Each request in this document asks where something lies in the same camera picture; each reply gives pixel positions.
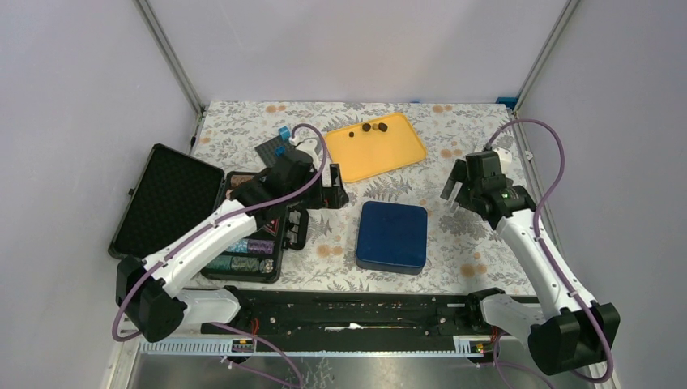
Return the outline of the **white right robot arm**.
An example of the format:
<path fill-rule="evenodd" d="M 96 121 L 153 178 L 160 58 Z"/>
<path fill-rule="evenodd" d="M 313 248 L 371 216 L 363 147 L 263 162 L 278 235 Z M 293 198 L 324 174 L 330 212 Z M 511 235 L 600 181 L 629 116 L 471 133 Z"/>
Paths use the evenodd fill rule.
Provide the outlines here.
<path fill-rule="evenodd" d="M 484 334 L 497 327 L 517 338 L 546 375 L 600 362 L 612 366 L 610 349 L 621 321 L 617 309 L 598 303 L 568 268 L 534 200 L 506 177 L 497 152 L 456 160 L 441 197 L 489 224 L 514 253 L 540 304 L 535 310 L 496 288 L 471 293 L 464 313 L 469 330 Z"/>

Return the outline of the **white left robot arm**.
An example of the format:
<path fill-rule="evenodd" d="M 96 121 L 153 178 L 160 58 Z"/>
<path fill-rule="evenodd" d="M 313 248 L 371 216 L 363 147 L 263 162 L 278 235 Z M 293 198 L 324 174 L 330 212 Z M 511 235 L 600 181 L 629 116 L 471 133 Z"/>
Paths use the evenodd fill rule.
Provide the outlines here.
<path fill-rule="evenodd" d="M 129 319 L 136 331 L 157 342 L 179 327 L 221 323 L 240 333 L 251 322 L 249 308 L 225 289 L 184 287 L 223 251 L 297 207 L 340 209 L 348 202 L 340 167 L 322 160 L 314 167 L 308 152 L 291 150 L 275 165 L 233 189 L 205 220 L 163 249 L 144 259 L 127 258 L 117 265 L 115 302 L 118 311 L 112 336 L 124 342 L 119 324 Z"/>

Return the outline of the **blue tin lid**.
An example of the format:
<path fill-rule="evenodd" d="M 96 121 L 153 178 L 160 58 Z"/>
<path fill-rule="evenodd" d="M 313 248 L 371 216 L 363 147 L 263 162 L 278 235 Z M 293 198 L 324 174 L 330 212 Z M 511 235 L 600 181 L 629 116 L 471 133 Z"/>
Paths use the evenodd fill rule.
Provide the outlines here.
<path fill-rule="evenodd" d="M 428 212 L 420 206 L 368 201 L 356 241 L 356 265 L 416 276 L 427 262 Z"/>

